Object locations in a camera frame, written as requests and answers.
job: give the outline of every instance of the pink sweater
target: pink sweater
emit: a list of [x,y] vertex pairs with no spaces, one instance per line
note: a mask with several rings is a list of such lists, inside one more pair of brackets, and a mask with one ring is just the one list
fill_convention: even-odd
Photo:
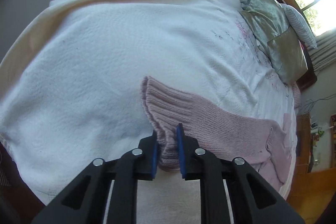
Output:
[[162,169],[179,169],[175,129],[182,122],[185,134],[217,157],[243,157],[276,190],[286,182],[291,163],[289,114],[284,114],[282,129],[273,120],[226,112],[201,96],[170,88],[150,76],[142,82],[142,103],[157,132]]

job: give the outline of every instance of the silver screw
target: silver screw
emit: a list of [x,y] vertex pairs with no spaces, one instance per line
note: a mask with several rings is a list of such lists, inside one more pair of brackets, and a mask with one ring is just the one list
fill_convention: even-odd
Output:
[[204,154],[205,154],[205,150],[204,150],[203,148],[197,148],[197,149],[195,150],[195,153],[196,153],[197,155],[204,155]]
[[243,158],[235,158],[236,165],[243,165],[245,163]]
[[100,166],[104,163],[104,161],[101,158],[97,158],[92,163],[93,163],[94,166]]
[[135,149],[132,150],[132,154],[134,156],[141,155],[142,154],[142,150],[140,148],[135,148]]

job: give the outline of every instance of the white curtain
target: white curtain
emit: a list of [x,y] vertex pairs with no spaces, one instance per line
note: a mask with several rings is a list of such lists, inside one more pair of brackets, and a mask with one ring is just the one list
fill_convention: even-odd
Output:
[[320,71],[336,61],[336,28],[316,37],[317,49],[308,47],[314,71]]

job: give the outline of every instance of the white bedsheet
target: white bedsheet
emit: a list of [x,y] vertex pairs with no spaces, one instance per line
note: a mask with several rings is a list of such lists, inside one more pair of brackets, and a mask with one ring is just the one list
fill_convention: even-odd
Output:
[[[137,147],[152,132],[139,95],[151,75],[232,113],[281,126],[290,113],[286,198],[292,89],[240,10],[239,0],[62,0],[42,12],[0,65],[0,139],[24,182],[48,204],[94,158]],[[139,182],[138,223],[199,217],[198,182],[163,171]]]

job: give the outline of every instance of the white pillow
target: white pillow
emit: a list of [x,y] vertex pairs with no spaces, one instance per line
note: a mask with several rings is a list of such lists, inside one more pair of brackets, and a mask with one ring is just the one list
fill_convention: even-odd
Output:
[[281,3],[281,7],[285,12],[289,24],[293,27],[299,39],[308,46],[317,48],[315,36],[300,12],[287,4]]

